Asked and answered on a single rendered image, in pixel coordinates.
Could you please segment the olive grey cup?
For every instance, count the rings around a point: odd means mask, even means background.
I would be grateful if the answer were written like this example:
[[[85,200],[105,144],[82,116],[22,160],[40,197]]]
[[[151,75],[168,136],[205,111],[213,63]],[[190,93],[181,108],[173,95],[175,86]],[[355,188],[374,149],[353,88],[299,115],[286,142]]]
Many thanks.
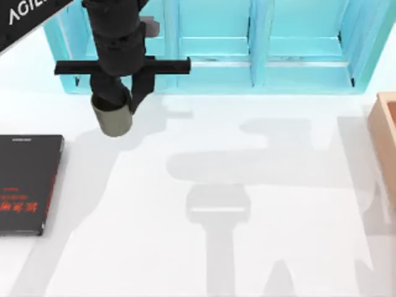
[[[128,101],[112,103],[93,94],[91,105],[99,127],[108,137],[121,137],[132,127],[132,113]]]

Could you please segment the grey rounded box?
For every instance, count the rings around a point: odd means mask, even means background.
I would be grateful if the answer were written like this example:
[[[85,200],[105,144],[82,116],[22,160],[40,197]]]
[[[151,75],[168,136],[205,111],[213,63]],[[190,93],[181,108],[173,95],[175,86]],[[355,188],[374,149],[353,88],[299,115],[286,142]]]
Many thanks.
[[[140,17],[140,21],[145,25],[145,36],[155,38],[160,33],[160,24],[152,16]]]

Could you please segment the black book with red lettering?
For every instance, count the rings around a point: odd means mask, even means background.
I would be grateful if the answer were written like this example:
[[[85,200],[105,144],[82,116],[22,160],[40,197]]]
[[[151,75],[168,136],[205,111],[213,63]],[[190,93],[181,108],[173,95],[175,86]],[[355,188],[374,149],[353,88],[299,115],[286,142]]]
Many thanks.
[[[0,236],[44,232],[64,137],[0,135]]]

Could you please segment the light blue rack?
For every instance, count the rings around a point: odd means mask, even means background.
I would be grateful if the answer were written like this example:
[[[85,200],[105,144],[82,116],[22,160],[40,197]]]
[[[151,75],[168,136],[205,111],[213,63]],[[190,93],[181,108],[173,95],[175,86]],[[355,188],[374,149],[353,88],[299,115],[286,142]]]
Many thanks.
[[[192,61],[158,75],[159,94],[363,93],[396,22],[396,0],[148,0],[158,59]]]

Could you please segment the shallow salmon-coloured box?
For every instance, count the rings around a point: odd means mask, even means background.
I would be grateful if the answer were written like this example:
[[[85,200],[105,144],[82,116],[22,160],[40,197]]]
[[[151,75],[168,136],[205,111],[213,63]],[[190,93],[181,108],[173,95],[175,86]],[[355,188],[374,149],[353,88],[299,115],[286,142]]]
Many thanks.
[[[390,205],[396,211],[396,92],[377,93],[368,128]]]

